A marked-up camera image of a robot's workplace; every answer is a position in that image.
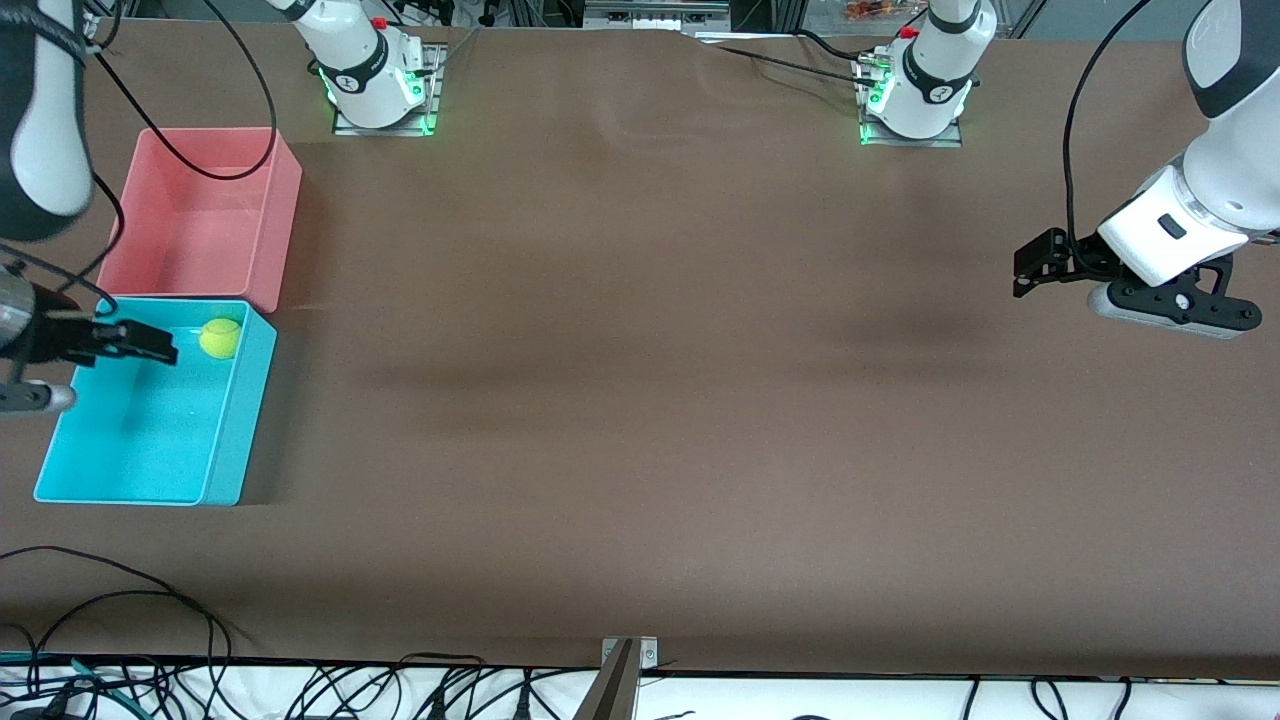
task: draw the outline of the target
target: blue bin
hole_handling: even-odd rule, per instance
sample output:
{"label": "blue bin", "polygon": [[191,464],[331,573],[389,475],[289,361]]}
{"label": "blue bin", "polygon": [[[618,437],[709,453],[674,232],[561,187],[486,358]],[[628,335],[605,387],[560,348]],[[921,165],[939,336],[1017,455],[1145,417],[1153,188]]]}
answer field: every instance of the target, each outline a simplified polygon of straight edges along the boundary
{"label": "blue bin", "polygon": [[[118,297],[114,318],[173,333],[178,364],[136,357],[77,368],[76,406],[36,482],[40,502],[236,505],[275,351],[275,329],[239,300]],[[200,348],[215,318],[241,325],[229,360]]]}

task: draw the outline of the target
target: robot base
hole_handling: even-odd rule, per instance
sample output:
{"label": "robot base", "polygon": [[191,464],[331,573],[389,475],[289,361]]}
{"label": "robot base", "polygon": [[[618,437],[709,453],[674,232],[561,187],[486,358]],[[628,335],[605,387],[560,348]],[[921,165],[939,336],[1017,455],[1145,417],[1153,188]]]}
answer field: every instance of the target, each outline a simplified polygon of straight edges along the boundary
{"label": "robot base", "polygon": [[333,133],[358,137],[425,137],[435,135],[436,117],[440,113],[440,91],[444,87],[444,61],[447,56],[448,45],[422,44],[420,67],[431,70],[417,81],[421,83],[425,100],[421,105],[410,110],[399,122],[384,128],[364,128],[348,120],[340,111],[334,110]]}
{"label": "robot base", "polygon": [[951,120],[951,124],[941,135],[924,140],[897,135],[888,129],[879,118],[868,113],[865,106],[858,108],[858,123],[863,145],[897,145],[902,147],[960,147],[963,145],[957,120]]}

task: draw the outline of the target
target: table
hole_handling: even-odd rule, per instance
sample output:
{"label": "table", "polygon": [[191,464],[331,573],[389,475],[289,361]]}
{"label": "table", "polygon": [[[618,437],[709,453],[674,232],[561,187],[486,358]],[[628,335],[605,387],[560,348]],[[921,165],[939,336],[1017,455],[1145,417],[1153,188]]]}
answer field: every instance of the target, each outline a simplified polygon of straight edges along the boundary
{"label": "table", "polygon": [[[1085,287],[1010,296],[1012,250],[1062,222],[1089,46],[995,44],[965,147],[920,151],[860,146],[836,81],[666,32],[483,32],[439,135],[334,138],[296,31],[243,35],[306,173],[244,503],[37,505],[52,420],[9,423],[4,547],[155,573],[246,655],[575,665],[643,633],[677,667],[1280,671],[1280,320],[1220,343],[1096,318]],[[113,50],[164,126],[265,122],[216,24]],[[141,123],[95,67],[86,106],[119,188]],[[1117,46],[1082,113],[1087,227],[1203,128],[1174,45]],[[78,264],[109,227],[99,200],[38,250]],[[1280,258],[1238,265],[1280,314]],[[36,625],[132,587],[0,577]],[[204,651],[159,602],[65,633]]]}

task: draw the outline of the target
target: yellow-green ball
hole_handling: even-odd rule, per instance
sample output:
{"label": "yellow-green ball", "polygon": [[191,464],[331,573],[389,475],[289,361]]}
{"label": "yellow-green ball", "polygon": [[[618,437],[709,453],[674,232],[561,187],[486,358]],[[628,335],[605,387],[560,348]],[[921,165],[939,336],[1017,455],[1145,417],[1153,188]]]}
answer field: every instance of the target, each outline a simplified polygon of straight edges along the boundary
{"label": "yellow-green ball", "polygon": [[228,360],[236,356],[239,345],[239,323],[228,318],[215,318],[200,328],[200,348],[210,357]]}

